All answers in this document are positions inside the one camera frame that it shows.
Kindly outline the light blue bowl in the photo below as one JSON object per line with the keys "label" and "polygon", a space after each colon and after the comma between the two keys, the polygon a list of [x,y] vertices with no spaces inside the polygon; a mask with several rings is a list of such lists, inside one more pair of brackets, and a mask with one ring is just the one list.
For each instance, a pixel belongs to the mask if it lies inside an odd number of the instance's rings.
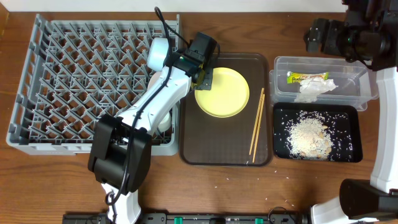
{"label": "light blue bowl", "polygon": [[155,72],[159,72],[164,67],[164,62],[169,52],[169,42],[166,38],[156,37],[150,46],[147,58],[147,66]]}

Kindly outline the yellow round plate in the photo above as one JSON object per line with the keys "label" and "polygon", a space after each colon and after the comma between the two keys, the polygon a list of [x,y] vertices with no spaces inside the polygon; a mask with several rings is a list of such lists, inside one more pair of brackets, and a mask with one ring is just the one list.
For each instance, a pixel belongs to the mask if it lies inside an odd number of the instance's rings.
{"label": "yellow round plate", "polygon": [[249,85],[239,72],[231,68],[214,68],[211,90],[195,90],[195,100],[211,116],[231,117],[247,105]]}

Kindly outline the yellow green snack wrapper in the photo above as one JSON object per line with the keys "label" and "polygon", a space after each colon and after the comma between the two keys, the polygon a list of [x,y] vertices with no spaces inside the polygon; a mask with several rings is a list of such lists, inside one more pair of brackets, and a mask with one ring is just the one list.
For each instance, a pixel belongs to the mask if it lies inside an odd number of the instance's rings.
{"label": "yellow green snack wrapper", "polygon": [[322,78],[324,80],[327,80],[329,76],[328,72],[324,73],[312,73],[312,74],[307,74],[307,73],[298,73],[298,72],[287,72],[287,83],[300,83],[302,80],[306,80],[308,78]]}

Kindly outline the white napkin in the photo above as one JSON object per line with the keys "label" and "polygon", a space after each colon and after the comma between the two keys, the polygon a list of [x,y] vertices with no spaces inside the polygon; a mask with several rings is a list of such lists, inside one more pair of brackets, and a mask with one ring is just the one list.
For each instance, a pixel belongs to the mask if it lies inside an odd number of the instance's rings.
{"label": "white napkin", "polygon": [[307,78],[300,82],[299,94],[294,100],[295,103],[313,103],[317,101],[317,96],[328,91],[332,91],[338,86],[333,79],[324,80],[320,77]]}

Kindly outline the white paper cup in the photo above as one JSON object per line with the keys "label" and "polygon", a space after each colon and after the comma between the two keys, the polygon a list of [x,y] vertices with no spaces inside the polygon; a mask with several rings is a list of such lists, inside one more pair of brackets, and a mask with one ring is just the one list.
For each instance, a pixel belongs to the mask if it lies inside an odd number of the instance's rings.
{"label": "white paper cup", "polygon": [[161,122],[159,123],[157,130],[160,133],[164,133],[166,132],[172,125],[172,117],[170,115],[170,113],[167,113],[161,120]]}

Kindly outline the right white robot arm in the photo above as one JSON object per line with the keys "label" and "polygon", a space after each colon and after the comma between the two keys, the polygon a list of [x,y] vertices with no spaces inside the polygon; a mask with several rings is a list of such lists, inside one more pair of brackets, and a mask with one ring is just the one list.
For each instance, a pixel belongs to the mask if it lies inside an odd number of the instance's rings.
{"label": "right white robot arm", "polygon": [[310,208],[309,223],[374,223],[397,219],[397,1],[344,0],[343,21],[315,19],[307,52],[360,62],[375,72],[379,93],[377,153],[368,180],[345,179],[337,197]]}

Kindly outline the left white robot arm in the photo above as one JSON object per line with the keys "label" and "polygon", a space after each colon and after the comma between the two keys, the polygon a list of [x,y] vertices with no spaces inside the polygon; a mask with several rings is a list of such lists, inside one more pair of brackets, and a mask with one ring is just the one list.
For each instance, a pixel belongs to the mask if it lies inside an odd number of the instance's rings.
{"label": "left white robot arm", "polygon": [[152,88],[120,116],[106,114],[97,122],[88,169],[106,191],[112,223],[135,223],[139,218],[137,195],[149,171],[152,135],[191,85],[212,72],[218,56],[188,49],[151,51],[148,67],[160,72]]}

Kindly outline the upper wooden chopstick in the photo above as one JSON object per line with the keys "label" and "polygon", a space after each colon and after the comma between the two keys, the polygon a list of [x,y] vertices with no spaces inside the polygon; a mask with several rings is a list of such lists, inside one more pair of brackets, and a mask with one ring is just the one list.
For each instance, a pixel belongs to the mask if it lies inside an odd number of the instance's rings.
{"label": "upper wooden chopstick", "polygon": [[263,93],[264,93],[264,88],[261,88],[261,94],[260,94],[259,103],[258,103],[258,107],[257,107],[256,119],[255,119],[255,123],[254,123],[254,127],[253,127],[253,132],[252,132],[251,145],[250,145],[250,148],[249,148],[249,155],[250,155],[250,156],[253,154],[253,147],[254,147],[254,139],[255,139],[256,126],[257,126],[257,119],[258,119],[258,116],[259,116],[261,98],[262,98],[262,94],[263,94]]}

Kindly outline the wooden chopstick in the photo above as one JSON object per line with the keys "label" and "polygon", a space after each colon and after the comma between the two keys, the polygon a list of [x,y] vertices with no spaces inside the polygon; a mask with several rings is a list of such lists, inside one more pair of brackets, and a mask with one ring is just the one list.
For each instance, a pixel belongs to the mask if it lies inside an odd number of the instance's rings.
{"label": "wooden chopstick", "polygon": [[259,133],[261,129],[261,121],[262,121],[262,114],[263,114],[263,108],[264,108],[264,102],[265,102],[265,94],[262,94],[261,98],[261,104],[260,104],[260,110],[259,110],[259,116],[257,119],[257,126],[256,126],[256,132],[255,132],[255,139],[254,139],[254,147],[253,147],[253,154],[252,154],[252,163],[255,162],[256,160],[256,152],[257,152],[257,143],[259,140]]}
{"label": "wooden chopstick", "polygon": [[261,88],[261,94],[260,94],[259,103],[258,103],[258,107],[257,107],[256,119],[255,119],[255,123],[254,123],[254,127],[253,127],[253,132],[252,132],[251,145],[250,145],[250,148],[249,148],[249,155],[250,155],[250,156],[253,154],[253,147],[254,147],[254,139],[255,139],[256,126],[257,126],[257,119],[258,119],[258,116],[259,116],[261,98],[262,98],[262,94],[263,94],[263,93],[264,93],[264,88]]}

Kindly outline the lower wooden chopstick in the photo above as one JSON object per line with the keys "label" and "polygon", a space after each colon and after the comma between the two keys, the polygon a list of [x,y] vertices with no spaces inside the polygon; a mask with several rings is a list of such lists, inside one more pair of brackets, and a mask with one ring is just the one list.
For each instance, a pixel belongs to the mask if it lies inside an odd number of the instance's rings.
{"label": "lower wooden chopstick", "polygon": [[265,94],[262,94],[261,98],[261,104],[260,104],[260,110],[259,110],[259,116],[257,119],[257,126],[256,126],[256,132],[255,132],[255,139],[254,139],[254,147],[253,147],[253,154],[252,154],[252,163],[255,162],[256,160],[256,152],[257,152],[257,143],[259,140],[259,133],[261,129],[261,121],[262,121],[262,114],[263,114],[263,108],[264,108],[264,102],[265,102]]}

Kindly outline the brown serving tray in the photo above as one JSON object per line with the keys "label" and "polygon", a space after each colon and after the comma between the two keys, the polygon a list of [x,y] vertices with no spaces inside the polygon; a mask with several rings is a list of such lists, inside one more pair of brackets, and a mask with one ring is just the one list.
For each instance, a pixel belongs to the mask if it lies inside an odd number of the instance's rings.
{"label": "brown serving tray", "polygon": [[191,165],[266,166],[273,158],[272,110],[266,97],[258,136],[252,131],[261,94],[269,94],[269,65],[261,54],[222,53],[219,67],[239,72],[248,82],[245,108],[229,118],[216,118],[198,106],[194,94],[181,102],[180,157]]}

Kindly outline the black plastic tray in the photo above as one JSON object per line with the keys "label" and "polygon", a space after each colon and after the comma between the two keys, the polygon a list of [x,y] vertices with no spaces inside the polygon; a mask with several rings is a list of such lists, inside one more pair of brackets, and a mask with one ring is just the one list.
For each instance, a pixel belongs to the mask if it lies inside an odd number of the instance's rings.
{"label": "black plastic tray", "polygon": [[309,103],[276,103],[273,108],[273,128],[274,128],[274,122],[277,121],[276,112],[277,110],[280,109],[347,113],[349,118],[349,123],[351,126],[351,134],[353,135],[353,144],[354,144],[354,157],[351,162],[360,162],[362,160],[363,150],[362,150],[361,136],[359,130],[358,113],[354,107],[345,106],[345,105],[317,105]]}

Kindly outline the spilled rice pile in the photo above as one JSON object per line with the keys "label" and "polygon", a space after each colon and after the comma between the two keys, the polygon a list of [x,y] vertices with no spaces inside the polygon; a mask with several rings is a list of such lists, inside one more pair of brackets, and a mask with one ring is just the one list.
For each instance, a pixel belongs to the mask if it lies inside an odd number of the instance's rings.
{"label": "spilled rice pile", "polygon": [[277,110],[274,152],[280,158],[351,162],[353,135],[347,113]]}

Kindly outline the grey plastic dish rack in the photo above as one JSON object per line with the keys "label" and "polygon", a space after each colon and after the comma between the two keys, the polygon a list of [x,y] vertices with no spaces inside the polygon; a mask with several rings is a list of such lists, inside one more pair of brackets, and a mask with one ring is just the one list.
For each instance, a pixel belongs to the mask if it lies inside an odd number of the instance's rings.
{"label": "grey plastic dish rack", "polygon": [[88,153],[96,122],[121,116],[147,91],[160,21],[35,17],[6,142],[30,155]]}

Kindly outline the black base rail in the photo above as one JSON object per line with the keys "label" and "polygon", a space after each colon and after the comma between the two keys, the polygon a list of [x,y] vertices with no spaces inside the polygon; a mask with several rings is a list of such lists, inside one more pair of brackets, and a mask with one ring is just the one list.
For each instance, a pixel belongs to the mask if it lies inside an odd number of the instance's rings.
{"label": "black base rail", "polygon": [[[62,224],[106,224],[111,220],[105,213],[64,214]],[[138,218],[138,224],[311,224],[310,215],[277,212],[270,215],[167,215],[147,213]]]}

